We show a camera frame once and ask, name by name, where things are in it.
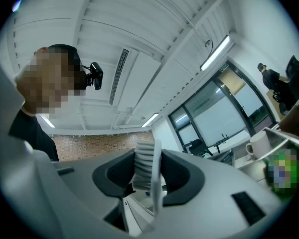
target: man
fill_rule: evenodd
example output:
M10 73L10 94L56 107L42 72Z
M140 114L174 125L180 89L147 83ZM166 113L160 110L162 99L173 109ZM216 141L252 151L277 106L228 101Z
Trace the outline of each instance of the man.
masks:
M285 103L287 110L290 110L296 101L290 91L289 85L286 83L288 79L274 70L267 70L267 66L262 63L259 63L258 70L263 75L265 86L272 90L275 95L277 94L282 100L281 103Z
M54 141L42 130L36 114L53 113L67 100L69 91L86 89L86 74L76 48L56 44L43 47L15 77L17 90L25 103L14 119L9 134L27 141L33 149L42 150L52 161L58 161Z

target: black chair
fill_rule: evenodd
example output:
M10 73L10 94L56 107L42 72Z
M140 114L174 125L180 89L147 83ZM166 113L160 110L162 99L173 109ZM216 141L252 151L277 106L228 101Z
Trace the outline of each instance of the black chair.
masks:
M202 142L200 139L197 139L195 141L191 141L191 147L189 147L189 151L195 155L195 156L201 156L205 153L213 155L209 149L207 148L206 144Z

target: white ceiling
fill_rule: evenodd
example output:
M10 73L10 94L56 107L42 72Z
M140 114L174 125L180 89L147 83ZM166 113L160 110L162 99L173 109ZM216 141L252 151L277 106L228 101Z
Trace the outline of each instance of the white ceiling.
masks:
M205 73L199 68L211 49L205 48L205 41L211 38L216 47L231 30L235 26L227 0L22 0L2 29L0 64L13 75L38 48L73 45L83 65L99 63L104 71L102 88L88 87L77 105L73 101L62 116L51 115L55 128L40 120L44 130L62 134L138 131L186 84ZM160 63L136 107L124 113L109 104L123 47Z

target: cup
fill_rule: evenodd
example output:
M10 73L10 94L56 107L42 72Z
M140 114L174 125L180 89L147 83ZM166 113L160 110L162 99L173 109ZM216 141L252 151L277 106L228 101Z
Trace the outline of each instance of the cup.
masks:
M271 146L265 131L260 131L250 138L250 143L246 145L246 151L255 158L260 158L269 151Z

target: short hair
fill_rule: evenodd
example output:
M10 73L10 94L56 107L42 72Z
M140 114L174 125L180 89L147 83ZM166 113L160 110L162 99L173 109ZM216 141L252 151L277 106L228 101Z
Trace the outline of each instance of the short hair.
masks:
M87 76L83 70L81 59L75 47L66 44L54 44L48 47L55 49L55 52L66 53L68 64L73 65L74 90L85 90L87 87Z
M259 72L261 72L262 70L263 70L263 66L266 66L266 65L264 65L264 64L262 64L262 63L259 63L258 64L258 70L259 70Z

